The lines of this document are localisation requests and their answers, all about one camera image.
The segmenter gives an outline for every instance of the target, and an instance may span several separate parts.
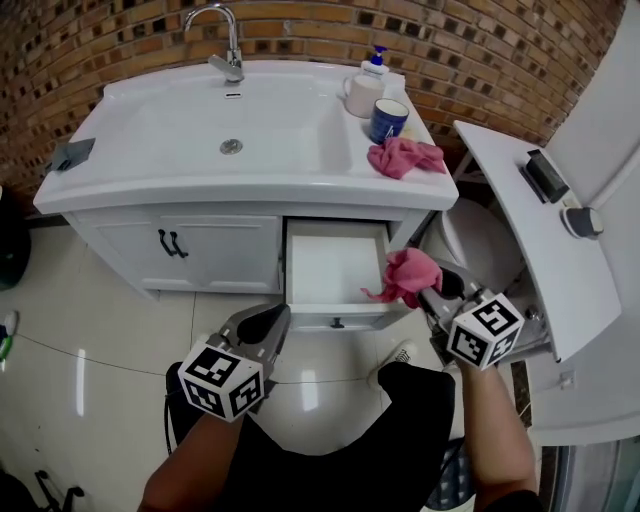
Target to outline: pink cloth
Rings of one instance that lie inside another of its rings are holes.
[[[402,297],[407,306],[416,309],[420,306],[416,293],[429,287],[442,291],[442,269],[419,249],[391,252],[387,254],[387,263],[382,293],[373,295],[362,288],[370,299],[393,302]]]
[[[371,146],[367,159],[376,171],[396,180],[414,167],[446,174],[442,150],[426,142],[389,137],[382,146]]]

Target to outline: white drawer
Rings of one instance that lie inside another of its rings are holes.
[[[388,252],[384,224],[288,221],[285,301],[291,329],[382,329],[406,315],[404,303],[375,302],[361,290],[381,291]]]

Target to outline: cabinet door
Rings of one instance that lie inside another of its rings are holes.
[[[161,243],[163,228],[152,219],[96,219],[91,227],[118,254],[128,275],[143,288],[192,290],[197,287],[185,260],[169,255],[173,250],[168,230],[164,234],[167,251]]]
[[[163,215],[203,289],[279,293],[282,219],[251,215]]]

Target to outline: cabinet handle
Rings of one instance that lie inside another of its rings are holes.
[[[175,231],[171,231],[170,234],[171,234],[171,243],[173,244],[173,248],[176,250],[174,254],[177,254],[181,258],[186,258],[187,256],[189,256],[188,252],[182,252],[180,250],[180,247],[178,247],[178,243],[176,242],[176,238],[178,238],[178,233],[176,233]]]
[[[158,234],[160,235],[160,245],[162,245],[162,248],[164,249],[164,252],[166,252],[169,256],[171,256],[173,258],[173,255],[177,254],[177,253],[173,252],[171,249],[169,249],[169,247],[167,246],[166,242],[164,241],[164,235],[165,235],[164,229],[159,229],[158,230]]]
[[[340,322],[340,317],[334,317],[333,323],[329,326],[332,329],[344,329],[344,324]]]

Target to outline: drawer knob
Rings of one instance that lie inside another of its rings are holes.
[[[340,322],[340,317],[334,317],[333,323],[331,324],[332,329],[344,329],[344,324]]]

